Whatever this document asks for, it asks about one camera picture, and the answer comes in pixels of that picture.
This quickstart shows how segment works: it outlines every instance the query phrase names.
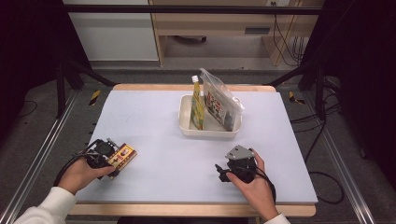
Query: yellow bottle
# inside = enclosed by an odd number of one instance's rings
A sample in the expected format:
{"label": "yellow bottle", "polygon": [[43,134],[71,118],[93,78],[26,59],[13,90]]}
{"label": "yellow bottle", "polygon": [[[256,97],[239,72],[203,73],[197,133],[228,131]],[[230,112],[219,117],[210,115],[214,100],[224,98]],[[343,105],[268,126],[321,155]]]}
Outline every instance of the yellow bottle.
{"label": "yellow bottle", "polygon": [[198,76],[192,77],[194,83],[194,92],[191,99],[191,120],[198,130],[204,128],[204,102],[201,100],[201,90]]}

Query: white cabinet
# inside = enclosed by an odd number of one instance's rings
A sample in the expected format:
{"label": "white cabinet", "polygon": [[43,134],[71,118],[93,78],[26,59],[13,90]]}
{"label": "white cabinet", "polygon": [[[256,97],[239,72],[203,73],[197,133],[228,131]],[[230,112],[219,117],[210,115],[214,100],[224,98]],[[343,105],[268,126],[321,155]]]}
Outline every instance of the white cabinet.
{"label": "white cabinet", "polygon": [[[64,0],[65,4],[147,5],[147,0]],[[90,61],[158,61],[150,14],[69,13]]]}

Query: person's right hand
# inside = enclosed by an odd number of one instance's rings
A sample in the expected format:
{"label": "person's right hand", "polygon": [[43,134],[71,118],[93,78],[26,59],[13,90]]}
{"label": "person's right hand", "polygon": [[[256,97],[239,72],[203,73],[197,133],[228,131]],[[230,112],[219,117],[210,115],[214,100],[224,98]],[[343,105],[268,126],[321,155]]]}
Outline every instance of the person's right hand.
{"label": "person's right hand", "polygon": [[85,158],[80,158],[66,170],[58,187],[76,195],[79,190],[87,187],[95,178],[108,175],[114,170],[113,166],[92,169]]}
{"label": "person's right hand", "polygon": [[[264,161],[256,151],[254,151],[254,154],[257,167],[265,172]],[[231,182],[233,182],[233,184],[239,188],[239,190],[241,190],[247,201],[250,203],[253,209],[259,213],[260,217],[264,221],[268,221],[278,215],[271,188],[265,179],[259,175],[256,175],[254,180],[247,184],[240,180],[233,173],[228,172],[226,175],[231,180]]]}

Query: black pole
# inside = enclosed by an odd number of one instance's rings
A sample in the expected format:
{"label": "black pole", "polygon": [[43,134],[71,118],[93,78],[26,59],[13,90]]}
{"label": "black pole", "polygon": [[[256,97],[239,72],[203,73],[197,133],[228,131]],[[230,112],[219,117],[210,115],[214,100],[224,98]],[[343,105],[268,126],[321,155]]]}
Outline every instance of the black pole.
{"label": "black pole", "polygon": [[76,69],[77,71],[84,73],[84,74],[100,81],[101,83],[107,85],[108,87],[112,87],[112,86],[119,84],[119,83],[112,82],[104,77],[101,77],[99,74],[93,72],[93,70],[91,70],[90,68],[87,68],[79,63],[76,63],[75,61],[69,61],[69,64],[72,68]]}
{"label": "black pole", "polygon": [[302,65],[296,67],[295,69],[289,71],[286,75],[283,75],[282,77],[279,77],[272,82],[262,84],[262,85],[276,87],[276,86],[282,84],[283,82],[289,80],[292,77],[304,74],[306,71],[311,69],[312,65],[313,65],[313,62],[311,62],[311,61],[307,62],[307,63],[302,64]]}
{"label": "black pole", "polygon": [[269,14],[322,15],[338,9],[321,7],[234,7],[234,6],[142,6],[142,5],[44,5],[47,9],[86,13],[188,13],[188,14]]}

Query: plastic bag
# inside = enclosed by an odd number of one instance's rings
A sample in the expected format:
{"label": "plastic bag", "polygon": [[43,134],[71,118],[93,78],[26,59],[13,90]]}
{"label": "plastic bag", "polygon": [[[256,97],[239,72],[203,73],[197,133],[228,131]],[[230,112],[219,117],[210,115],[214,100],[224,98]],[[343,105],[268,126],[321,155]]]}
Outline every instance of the plastic bag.
{"label": "plastic bag", "polygon": [[200,68],[200,70],[202,72],[201,79],[204,81],[207,111],[227,132],[232,132],[235,121],[241,119],[242,111],[245,108],[218,77],[213,76],[204,68]]}

